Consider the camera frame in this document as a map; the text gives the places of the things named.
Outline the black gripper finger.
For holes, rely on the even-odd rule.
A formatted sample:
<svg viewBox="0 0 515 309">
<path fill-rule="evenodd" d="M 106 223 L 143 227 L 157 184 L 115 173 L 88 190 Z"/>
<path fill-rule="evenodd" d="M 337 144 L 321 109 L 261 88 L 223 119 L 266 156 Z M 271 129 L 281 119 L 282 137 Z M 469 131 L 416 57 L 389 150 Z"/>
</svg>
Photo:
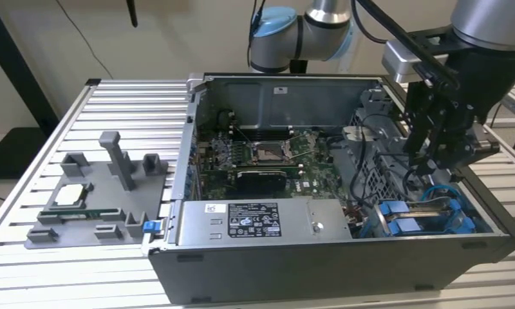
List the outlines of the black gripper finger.
<svg viewBox="0 0 515 309">
<path fill-rule="evenodd" d="M 500 152 L 497 138 L 484 125 L 473 125 L 462 135 L 450 135 L 441 141 L 436 152 L 440 169 L 466 167 Z"/>
<path fill-rule="evenodd" d="M 434 86 L 426 82 L 412 82 L 406 97 L 409 114 L 409 139 L 404 151 L 409 154 L 416 174 L 433 174 L 442 165 L 442 133 L 445 128 L 445 99 Z"/>
</svg>

